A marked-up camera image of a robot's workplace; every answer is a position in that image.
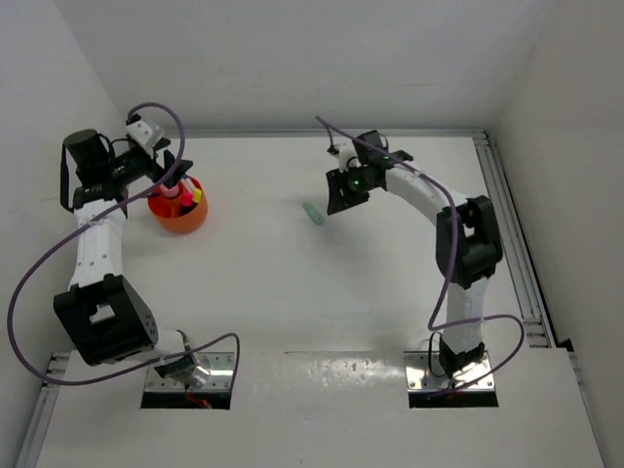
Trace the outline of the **black pink highlighter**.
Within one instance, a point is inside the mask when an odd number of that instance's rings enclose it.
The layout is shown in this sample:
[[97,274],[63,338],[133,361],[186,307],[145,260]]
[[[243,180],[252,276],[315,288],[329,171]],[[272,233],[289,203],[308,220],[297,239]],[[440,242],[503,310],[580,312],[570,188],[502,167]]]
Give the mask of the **black pink highlighter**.
[[184,192],[181,195],[181,199],[180,199],[179,215],[180,216],[187,215],[193,210],[193,208],[194,208],[194,202],[193,202],[192,194],[188,192]]

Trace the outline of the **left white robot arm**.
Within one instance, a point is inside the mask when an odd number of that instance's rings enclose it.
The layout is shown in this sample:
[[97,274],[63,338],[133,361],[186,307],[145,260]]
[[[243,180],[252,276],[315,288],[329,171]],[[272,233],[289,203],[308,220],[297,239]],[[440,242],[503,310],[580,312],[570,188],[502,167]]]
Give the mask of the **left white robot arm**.
[[94,129],[67,136],[60,156],[60,202],[73,213],[77,237],[75,269],[54,310],[84,362],[92,367],[126,360],[153,361],[162,378],[198,388],[209,378],[180,330],[163,331],[125,278],[122,236],[129,185],[146,176],[159,180],[169,168],[180,179],[191,162],[177,163],[162,128],[143,121],[126,128],[129,148],[121,155]]

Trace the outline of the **pale green highlighter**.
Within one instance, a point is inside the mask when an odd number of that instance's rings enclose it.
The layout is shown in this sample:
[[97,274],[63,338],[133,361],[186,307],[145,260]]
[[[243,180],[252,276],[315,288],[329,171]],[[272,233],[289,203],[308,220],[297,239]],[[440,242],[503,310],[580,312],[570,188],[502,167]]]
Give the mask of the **pale green highlighter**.
[[306,215],[316,226],[324,224],[324,216],[314,205],[312,205],[311,203],[303,203],[302,208],[305,211]]

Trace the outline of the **white pen blue cap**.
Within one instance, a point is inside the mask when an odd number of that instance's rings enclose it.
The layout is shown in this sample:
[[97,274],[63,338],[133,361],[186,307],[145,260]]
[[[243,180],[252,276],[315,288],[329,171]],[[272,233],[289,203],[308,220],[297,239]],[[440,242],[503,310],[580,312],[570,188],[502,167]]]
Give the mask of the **white pen blue cap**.
[[187,178],[185,178],[184,180],[184,185],[185,188],[188,190],[189,193],[193,194],[194,192],[194,186],[192,185],[191,181]]

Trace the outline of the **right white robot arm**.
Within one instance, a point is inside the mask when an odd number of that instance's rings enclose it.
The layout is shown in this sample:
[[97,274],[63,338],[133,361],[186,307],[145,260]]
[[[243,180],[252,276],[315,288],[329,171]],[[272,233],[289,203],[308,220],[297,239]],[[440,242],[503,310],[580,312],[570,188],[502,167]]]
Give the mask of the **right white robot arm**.
[[485,354],[481,321],[488,281],[503,256],[492,201],[467,197],[432,179],[404,150],[390,150],[378,131],[368,131],[346,144],[331,142],[329,154],[337,161],[327,172],[327,213],[335,215],[366,203],[380,188],[394,195],[435,228],[435,259],[444,277],[434,307],[446,320],[429,320],[440,334],[438,359],[446,377],[481,361]]

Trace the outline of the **pink glue stick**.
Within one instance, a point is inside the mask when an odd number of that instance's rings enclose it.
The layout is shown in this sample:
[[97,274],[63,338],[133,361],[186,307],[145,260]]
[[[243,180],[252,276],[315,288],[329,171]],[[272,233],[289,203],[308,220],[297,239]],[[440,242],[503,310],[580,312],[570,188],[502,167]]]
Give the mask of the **pink glue stick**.
[[179,195],[179,187],[176,184],[173,187],[167,187],[165,184],[160,186],[161,193],[164,197],[173,199]]

